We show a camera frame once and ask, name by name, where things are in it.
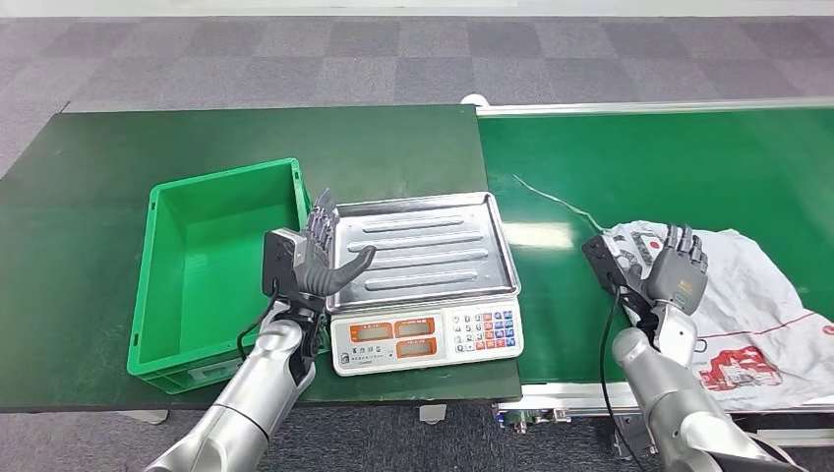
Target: white wall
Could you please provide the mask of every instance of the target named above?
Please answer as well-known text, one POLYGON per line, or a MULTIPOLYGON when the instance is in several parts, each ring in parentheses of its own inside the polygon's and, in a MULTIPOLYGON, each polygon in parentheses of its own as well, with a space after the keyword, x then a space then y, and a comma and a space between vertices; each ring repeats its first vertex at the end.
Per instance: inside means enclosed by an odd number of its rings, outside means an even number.
POLYGON ((834 15, 834 0, 0 0, 0 16, 834 15))

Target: metal tray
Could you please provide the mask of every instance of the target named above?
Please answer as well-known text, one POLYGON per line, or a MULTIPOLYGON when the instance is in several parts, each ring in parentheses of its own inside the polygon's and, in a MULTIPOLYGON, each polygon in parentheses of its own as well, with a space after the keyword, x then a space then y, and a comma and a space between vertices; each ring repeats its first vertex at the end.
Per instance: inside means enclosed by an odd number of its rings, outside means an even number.
POLYGON ((331 263, 366 246, 371 267, 327 300, 333 314, 515 295, 518 275, 487 192, 338 206, 331 263))

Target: digital scale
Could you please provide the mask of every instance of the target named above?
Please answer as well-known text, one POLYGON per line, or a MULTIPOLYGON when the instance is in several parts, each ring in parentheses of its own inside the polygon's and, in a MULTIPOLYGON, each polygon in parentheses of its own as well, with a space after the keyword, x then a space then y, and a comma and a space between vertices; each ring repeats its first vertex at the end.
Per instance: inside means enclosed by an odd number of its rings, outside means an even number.
POLYGON ((371 266, 327 299, 341 376, 516 357, 518 275, 486 192, 340 205, 331 266, 371 266))

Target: robotic arm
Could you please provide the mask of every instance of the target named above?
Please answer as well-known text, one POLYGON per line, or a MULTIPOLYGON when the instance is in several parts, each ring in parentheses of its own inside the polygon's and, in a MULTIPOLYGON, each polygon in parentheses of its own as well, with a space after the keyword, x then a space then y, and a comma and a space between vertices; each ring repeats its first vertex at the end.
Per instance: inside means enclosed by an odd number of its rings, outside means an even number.
POLYGON ((338 269, 311 232, 267 233, 264 292, 271 295, 255 347, 194 429, 146 472, 248 472, 269 437, 316 376, 313 359, 325 325, 325 297, 371 264, 366 248, 338 269))
POLYGON ((648 278, 641 267, 621 269, 605 236, 582 251, 604 288, 636 313, 613 353, 623 368, 664 468, 674 472, 777 472, 802 468, 781 462, 742 431, 701 386, 688 366, 697 340, 689 316, 703 296, 708 261, 691 228, 670 225, 648 278))

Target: green table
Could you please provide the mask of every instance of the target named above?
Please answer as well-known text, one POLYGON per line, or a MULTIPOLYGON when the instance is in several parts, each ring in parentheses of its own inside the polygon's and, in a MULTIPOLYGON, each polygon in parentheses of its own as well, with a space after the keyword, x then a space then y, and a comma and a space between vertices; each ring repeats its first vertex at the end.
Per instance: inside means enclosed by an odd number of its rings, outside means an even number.
MULTIPOLYGON (((761 106, 482 108, 477 117, 464 106, 56 115, 0 181, 0 410, 207 406, 220 386, 167 396, 124 370, 148 191, 290 155, 311 194, 327 185, 345 202, 488 187, 519 271, 525 333, 517 367, 343 379, 324 357, 303 403, 523 392, 515 407, 599 409, 596 345, 610 299, 579 253, 591 230, 512 175, 603 225, 650 219, 738 229, 810 309, 834 314, 824 263, 834 258, 834 108, 761 106), (554 401, 532 401, 547 395, 554 401)), ((609 380, 622 379, 608 367, 609 380)), ((624 383, 612 392, 615 406, 633 406, 624 383)))
MULTIPOLYGON (((0 181, 0 411, 208 407, 222 385, 169 396, 125 370, 149 191, 287 156, 343 202, 486 190, 471 106, 55 115, 0 181)), ((520 396, 514 360, 346 379, 330 362, 302 404, 520 396)))
MULTIPOLYGON (((598 345, 611 307, 579 250, 593 229, 513 175, 605 227, 645 219, 734 228, 759 243, 807 308, 834 319, 834 107, 820 105, 480 109, 488 184, 522 287, 525 399, 504 406, 604 411, 598 345)), ((617 317, 612 331, 624 327, 617 317)), ((624 379, 612 358, 606 373, 624 379)), ((616 405, 636 406, 625 383, 612 392, 616 405)))

